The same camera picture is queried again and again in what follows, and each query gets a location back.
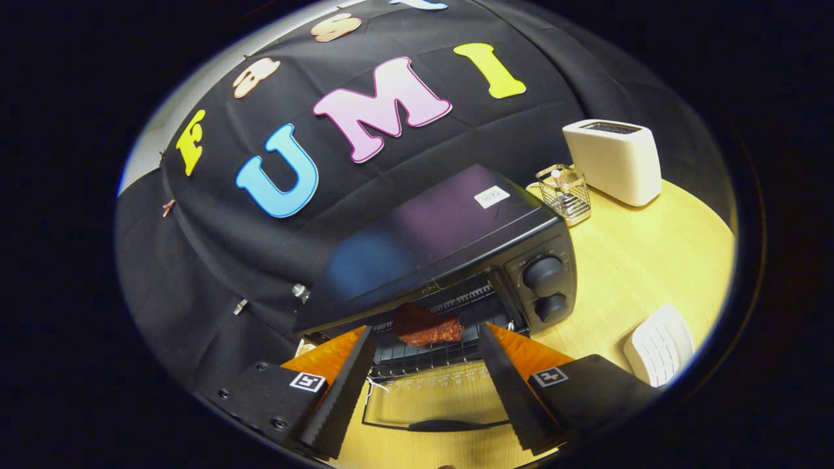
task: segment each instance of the screw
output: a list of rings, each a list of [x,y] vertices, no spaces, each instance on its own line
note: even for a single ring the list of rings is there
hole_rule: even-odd
[[[278,430],[285,430],[287,428],[287,425],[289,424],[286,421],[281,420],[280,417],[275,417],[274,419],[272,419],[272,426],[274,426]]]

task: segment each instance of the letter m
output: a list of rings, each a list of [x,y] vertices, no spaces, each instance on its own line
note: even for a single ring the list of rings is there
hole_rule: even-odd
[[[382,137],[372,137],[362,124],[392,137],[403,133],[397,103],[405,108],[411,127],[431,124],[452,110],[452,103],[435,96],[411,70],[411,59],[392,58],[374,69],[373,98],[348,89],[336,89],[313,107],[316,115],[327,115],[354,147],[355,163],[371,159],[385,146]]]

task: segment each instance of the toaster oven knob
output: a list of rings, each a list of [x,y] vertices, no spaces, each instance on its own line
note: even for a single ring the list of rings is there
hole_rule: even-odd
[[[541,322],[559,322],[570,314],[568,300],[564,295],[559,294],[541,298],[535,303],[535,313]]]
[[[560,273],[564,268],[556,257],[537,260],[524,273],[524,283],[539,298],[555,295],[561,286]]]

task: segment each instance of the wire basket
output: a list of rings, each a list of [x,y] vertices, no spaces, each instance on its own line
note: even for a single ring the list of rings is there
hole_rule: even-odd
[[[553,172],[558,171],[554,179]],[[567,164],[554,164],[535,174],[545,203],[573,226],[590,217],[590,195],[585,175]]]

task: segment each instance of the foam letter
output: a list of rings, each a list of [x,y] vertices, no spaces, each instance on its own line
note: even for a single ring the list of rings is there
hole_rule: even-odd
[[[293,138],[293,125],[285,124],[266,141],[267,151],[277,151],[293,168],[298,181],[282,192],[261,169],[261,158],[253,156],[238,172],[238,187],[246,189],[261,209],[275,218],[286,218],[301,210],[319,186],[319,170]]]
[[[350,13],[339,13],[313,26],[313,29],[310,29],[310,34],[315,36],[316,41],[326,43],[354,31],[361,24],[362,20],[351,18]]]
[[[449,7],[445,3],[432,3],[426,2],[425,0],[391,0],[389,3],[392,5],[403,3],[412,8],[419,8],[420,10],[442,10]]]
[[[348,89],[336,89],[313,107],[316,115],[327,115],[354,147],[350,158],[362,163],[372,158],[385,145],[382,137],[371,137],[362,127],[369,125],[392,137],[403,133],[397,114],[397,103],[408,113],[411,127],[422,127],[445,116],[452,103],[440,99],[411,70],[411,59],[392,58],[374,70],[374,91],[371,98]]]
[[[191,172],[194,171],[194,165],[197,164],[197,160],[203,154],[203,146],[196,145],[203,138],[203,127],[197,124],[197,122],[203,120],[205,115],[206,112],[204,110],[200,109],[197,111],[194,117],[191,118],[191,122],[186,126],[183,134],[177,139],[177,149],[183,155],[183,161],[185,161],[186,176],[191,175]]]
[[[501,99],[522,94],[527,87],[510,75],[504,64],[492,53],[493,50],[489,44],[471,43],[456,47],[455,53],[468,57],[484,74],[486,81],[490,82],[490,94],[493,98]]]
[[[249,94],[261,80],[275,73],[280,64],[279,60],[273,62],[270,58],[262,58],[250,65],[234,79],[234,97],[240,99]]]

